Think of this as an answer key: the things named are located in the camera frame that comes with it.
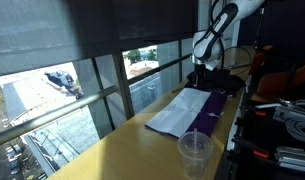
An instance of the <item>purple cloth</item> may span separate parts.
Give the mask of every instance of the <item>purple cloth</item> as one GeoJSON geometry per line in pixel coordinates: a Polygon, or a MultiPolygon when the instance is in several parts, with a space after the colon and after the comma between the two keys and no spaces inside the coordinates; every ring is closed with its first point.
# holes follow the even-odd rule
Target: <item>purple cloth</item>
{"type": "Polygon", "coordinates": [[[220,115],[226,98],[227,97],[224,95],[211,93],[210,97],[201,108],[201,112],[196,116],[187,131],[193,131],[194,128],[197,128],[198,132],[204,133],[211,137],[211,134],[219,118],[215,116],[209,116],[208,113],[220,115]]]}

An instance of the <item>paper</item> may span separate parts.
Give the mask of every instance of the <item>paper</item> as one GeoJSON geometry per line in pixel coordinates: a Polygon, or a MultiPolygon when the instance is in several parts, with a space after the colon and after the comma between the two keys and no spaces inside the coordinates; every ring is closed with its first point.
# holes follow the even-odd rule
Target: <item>paper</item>
{"type": "Polygon", "coordinates": [[[180,137],[200,113],[210,94],[209,92],[184,88],[170,104],[146,123],[146,126],[180,137]]]}

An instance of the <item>tree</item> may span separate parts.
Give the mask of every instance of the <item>tree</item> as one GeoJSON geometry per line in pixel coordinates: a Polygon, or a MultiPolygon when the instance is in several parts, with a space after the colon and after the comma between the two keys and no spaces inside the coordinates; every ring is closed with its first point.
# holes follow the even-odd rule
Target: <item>tree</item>
{"type": "Polygon", "coordinates": [[[139,51],[138,49],[131,50],[131,51],[127,54],[127,58],[130,59],[131,64],[140,61],[140,60],[141,60],[140,51],[139,51]]]}
{"type": "Polygon", "coordinates": [[[152,49],[149,50],[148,60],[152,60],[152,61],[156,60],[156,54],[152,49]]]}

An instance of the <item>clear plastic cup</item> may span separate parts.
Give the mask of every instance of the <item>clear plastic cup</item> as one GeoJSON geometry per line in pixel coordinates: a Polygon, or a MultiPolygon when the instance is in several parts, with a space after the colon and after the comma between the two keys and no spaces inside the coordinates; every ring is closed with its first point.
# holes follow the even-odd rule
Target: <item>clear plastic cup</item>
{"type": "Polygon", "coordinates": [[[182,156],[185,176],[191,180],[203,178],[213,153],[211,139],[195,130],[183,134],[177,145],[182,156]]]}

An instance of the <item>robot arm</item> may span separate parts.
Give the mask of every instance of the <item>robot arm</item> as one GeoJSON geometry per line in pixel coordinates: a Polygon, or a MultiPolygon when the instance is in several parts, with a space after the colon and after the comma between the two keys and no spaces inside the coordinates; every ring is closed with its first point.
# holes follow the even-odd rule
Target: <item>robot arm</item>
{"type": "Polygon", "coordinates": [[[218,50],[214,50],[218,49],[215,48],[215,44],[224,30],[230,24],[251,15],[264,1],[232,0],[228,3],[206,32],[201,31],[194,35],[192,62],[196,65],[203,65],[212,55],[219,53],[218,50]]]}

